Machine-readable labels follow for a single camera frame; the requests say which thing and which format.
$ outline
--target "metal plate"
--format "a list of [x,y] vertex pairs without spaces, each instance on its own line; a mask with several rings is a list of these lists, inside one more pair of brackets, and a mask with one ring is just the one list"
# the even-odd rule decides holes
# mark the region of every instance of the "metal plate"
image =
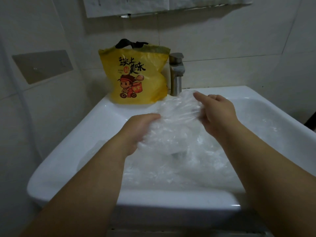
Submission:
[[29,84],[73,70],[66,50],[26,53],[12,58]]

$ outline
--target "cartoon scooter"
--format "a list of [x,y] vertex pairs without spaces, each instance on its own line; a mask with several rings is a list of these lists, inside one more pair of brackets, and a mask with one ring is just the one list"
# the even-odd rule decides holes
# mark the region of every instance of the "cartoon scooter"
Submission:
[[143,75],[138,75],[136,78],[130,74],[121,75],[121,78],[118,79],[120,81],[120,85],[123,88],[120,97],[132,97],[135,98],[136,93],[140,93],[143,91],[142,83],[140,81],[144,80]]

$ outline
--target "stainless steel faucet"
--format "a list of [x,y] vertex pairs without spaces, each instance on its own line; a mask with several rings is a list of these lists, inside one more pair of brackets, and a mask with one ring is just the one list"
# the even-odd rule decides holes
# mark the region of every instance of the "stainless steel faucet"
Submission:
[[171,77],[171,95],[177,96],[182,91],[181,77],[185,72],[182,62],[183,54],[180,52],[171,53],[169,55],[169,67]]

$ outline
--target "faucet handle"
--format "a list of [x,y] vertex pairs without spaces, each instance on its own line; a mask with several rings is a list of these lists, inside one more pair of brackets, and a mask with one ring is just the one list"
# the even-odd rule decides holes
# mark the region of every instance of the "faucet handle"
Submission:
[[169,64],[171,65],[180,64],[182,62],[182,58],[184,58],[184,55],[181,52],[171,53],[169,55]]

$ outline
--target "forearm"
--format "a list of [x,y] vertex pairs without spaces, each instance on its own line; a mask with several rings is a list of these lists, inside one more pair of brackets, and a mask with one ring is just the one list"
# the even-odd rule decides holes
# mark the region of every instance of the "forearm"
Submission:
[[54,196],[22,236],[105,236],[127,156],[116,138]]
[[218,141],[274,234],[308,236],[316,214],[315,177],[240,123],[224,131]]

